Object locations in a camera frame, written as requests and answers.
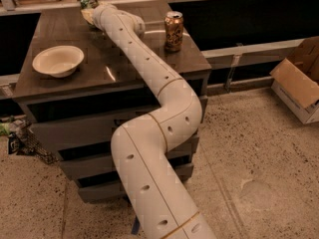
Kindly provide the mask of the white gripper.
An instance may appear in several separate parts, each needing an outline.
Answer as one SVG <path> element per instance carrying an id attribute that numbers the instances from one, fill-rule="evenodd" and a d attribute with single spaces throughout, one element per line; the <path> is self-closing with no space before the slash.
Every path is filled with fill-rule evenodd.
<path id="1" fill-rule="evenodd" d="M 115 14 L 117 7 L 112 4 L 102 4 L 93 9 L 82 9 L 83 18 L 88 24 L 96 26 L 98 29 L 105 31 L 107 25 L 111 23 L 111 19 Z"/>

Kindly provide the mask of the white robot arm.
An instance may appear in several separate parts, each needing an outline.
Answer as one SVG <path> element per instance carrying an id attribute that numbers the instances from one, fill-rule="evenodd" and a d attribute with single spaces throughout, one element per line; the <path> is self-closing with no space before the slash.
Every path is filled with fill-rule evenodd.
<path id="1" fill-rule="evenodd" d="M 115 167 L 148 239 L 216 239 L 165 154 L 198 129 L 202 107 L 187 81 L 140 39 L 139 16 L 103 4 L 83 17 L 124 52 L 160 104 L 113 133 Z"/>

